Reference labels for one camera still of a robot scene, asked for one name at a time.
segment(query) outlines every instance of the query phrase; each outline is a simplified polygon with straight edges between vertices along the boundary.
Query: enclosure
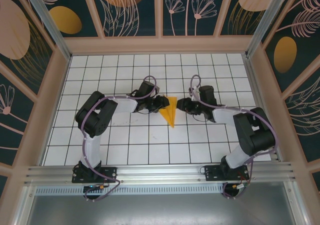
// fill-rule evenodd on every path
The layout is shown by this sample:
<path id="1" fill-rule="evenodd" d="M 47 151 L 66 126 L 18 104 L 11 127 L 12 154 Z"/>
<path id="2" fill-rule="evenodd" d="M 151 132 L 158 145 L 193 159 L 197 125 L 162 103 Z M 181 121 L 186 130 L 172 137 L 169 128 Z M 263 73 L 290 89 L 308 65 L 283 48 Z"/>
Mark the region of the enclosure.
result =
<path id="1" fill-rule="evenodd" d="M 319 4 L 0 0 L 3 224 L 318 224 Z M 176 109 L 174 127 L 159 112 L 115 113 L 99 156 L 121 183 L 83 198 L 77 112 L 150 75 L 161 96 L 189 98 L 199 75 L 218 104 L 265 111 L 279 146 L 248 166 L 245 194 L 225 199 L 231 181 L 202 173 L 240 144 L 236 129 Z"/>

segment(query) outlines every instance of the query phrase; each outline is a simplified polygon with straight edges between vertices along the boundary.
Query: white grid mat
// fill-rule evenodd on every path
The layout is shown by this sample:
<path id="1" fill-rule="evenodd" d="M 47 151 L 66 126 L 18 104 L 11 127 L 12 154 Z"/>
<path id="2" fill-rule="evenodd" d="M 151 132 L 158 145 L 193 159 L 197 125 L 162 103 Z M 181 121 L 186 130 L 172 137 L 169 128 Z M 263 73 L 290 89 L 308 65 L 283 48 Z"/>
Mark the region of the white grid mat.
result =
<path id="1" fill-rule="evenodd" d="M 157 79 L 160 94 L 189 97 L 190 78 L 214 87 L 219 104 L 255 106 L 240 54 L 144 54 L 73 56 L 51 130 L 43 165 L 78 163 L 82 134 L 75 115 L 92 92 L 124 95 L 138 89 L 147 75 Z M 217 163 L 239 143 L 234 127 L 204 122 L 203 116 L 176 110 L 171 128 L 159 113 L 117 113 L 102 135 L 103 165 Z M 256 161 L 270 161 L 260 156 Z"/>

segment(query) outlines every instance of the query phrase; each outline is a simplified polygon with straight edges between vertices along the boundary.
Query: gray surface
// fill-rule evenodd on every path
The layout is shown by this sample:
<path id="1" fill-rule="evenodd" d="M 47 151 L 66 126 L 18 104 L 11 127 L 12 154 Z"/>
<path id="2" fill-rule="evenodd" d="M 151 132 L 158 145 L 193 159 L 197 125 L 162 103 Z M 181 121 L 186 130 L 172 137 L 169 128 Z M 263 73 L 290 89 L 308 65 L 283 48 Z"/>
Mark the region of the gray surface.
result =
<path id="1" fill-rule="evenodd" d="M 253 183 L 236 200 L 221 194 L 117 195 L 96 203 L 81 196 L 38 196 L 29 225 L 291 225 L 281 183 Z"/>

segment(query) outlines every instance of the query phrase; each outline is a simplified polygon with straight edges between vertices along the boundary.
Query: yellow paper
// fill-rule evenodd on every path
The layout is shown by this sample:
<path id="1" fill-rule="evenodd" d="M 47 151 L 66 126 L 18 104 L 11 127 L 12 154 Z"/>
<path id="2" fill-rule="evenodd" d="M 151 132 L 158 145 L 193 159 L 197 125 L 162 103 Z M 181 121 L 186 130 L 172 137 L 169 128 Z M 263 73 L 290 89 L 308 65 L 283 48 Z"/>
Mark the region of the yellow paper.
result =
<path id="1" fill-rule="evenodd" d="M 172 128 L 175 127 L 175 117 L 176 117 L 176 107 L 177 107 L 177 98 L 170 96 L 167 97 L 170 105 L 166 108 L 159 109 L 159 113 L 163 118 L 170 124 Z"/>

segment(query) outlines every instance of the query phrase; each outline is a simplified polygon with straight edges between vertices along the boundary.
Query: black mounting plate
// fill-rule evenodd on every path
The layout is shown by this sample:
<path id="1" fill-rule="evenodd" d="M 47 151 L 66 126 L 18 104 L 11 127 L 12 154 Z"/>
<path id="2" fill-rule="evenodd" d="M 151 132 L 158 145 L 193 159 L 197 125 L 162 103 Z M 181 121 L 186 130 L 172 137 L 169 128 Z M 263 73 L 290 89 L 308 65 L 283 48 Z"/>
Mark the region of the black mounting plate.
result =
<path id="1" fill-rule="evenodd" d="M 100 169 L 100 173 L 109 177 L 109 178 L 117 178 L 117 168 L 116 167 L 101 167 Z M 102 183 L 115 183 L 115 181 L 109 180 L 107 179 L 107 181 L 105 181 L 105 179 L 101 176 L 98 176 L 96 179 L 94 179 L 93 177 L 87 177 L 84 176 L 83 172 L 81 171 L 81 169 L 79 167 L 75 167 L 74 168 L 74 172 L 72 175 L 72 180 L 71 182 L 73 184 L 102 184 Z"/>
<path id="2" fill-rule="evenodd" d="M 240 181 L 242 175 L 246 180 L 249 180 L 248 168 L 246 165 L 232 169 L 227 177 L 224 176 L 220 165 L 206 165 L 201 169 L 201 173 L 204 173 L 205 180 L 214 182 L 214 181 Z"/>

